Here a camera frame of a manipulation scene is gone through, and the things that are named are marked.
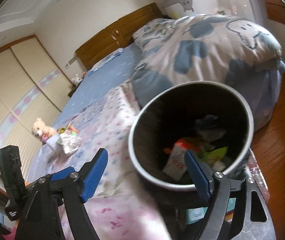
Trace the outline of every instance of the wooden floor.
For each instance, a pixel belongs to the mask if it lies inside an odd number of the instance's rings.
[[[252,142],[258,164],[266,179],[269,211],[277,240],[285,239],[285,73],[279,102],[270,123],[257,131]]]

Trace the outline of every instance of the blue bed sheet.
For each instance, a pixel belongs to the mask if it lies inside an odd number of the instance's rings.
[[[134,43],[124,48],[123,53],[103,65],[99,70],[86,76],[71,99],[65,105],[54,125],[64,121],[81,109],[89,106],[108,91],[130,78],[133,68],[142,59],[142,52]]]

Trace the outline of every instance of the blue gripper pad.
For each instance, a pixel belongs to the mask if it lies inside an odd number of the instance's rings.
[[[92,159],[91,163],[92,162],[94,162],[93,166],[84,179],[83,192],[81,193],[81,199],[84,203],[94,195],[98,187],[98,183],[107,166],[108,152],[106,149],[99,149],[95,157]]]
[[[66,178],[70,173],[74,172],[75,169],[73,167],[67,167],[59,172],[56,172],[50,180],[58,180]]]
[[[185,166],[187,167],[188,173],[196,186],[199,197],[208,202],[211,196],[209,181],[203,174],[201,168],[198,166],[189,150],[185,153]]]

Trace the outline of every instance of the white stuffed toy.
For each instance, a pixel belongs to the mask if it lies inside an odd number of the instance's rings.
[[[77,85],[80,84],[80,82],[83,81],[83,79],[80,78],[80,77],[78,76],[78,74],[76,74],[76,77],[72,78],[72,81],[74,82],[75,86],[77,86]]]

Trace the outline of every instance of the metal screw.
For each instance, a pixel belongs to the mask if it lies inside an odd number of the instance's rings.
[[[248,177],[248,178],[247,178],[247,181],[248,181],[249,183],[251,183],[251,184],[255,183],[255,180],[254,180],[254,178],[252,178],[252,177]]]
[[[223,174],[221,172],[215,172],[215,177],[221,179],[223,177]]]
[[[38,183],[43,184],[43,183],[45,183],[45,181],[46,181],[46,178],[42,177],[38,180]]]
[[[77,178],[78,177],[78,172],[74,171],[74,172],[70,173],[69,177],[71,177],[73,179]]]

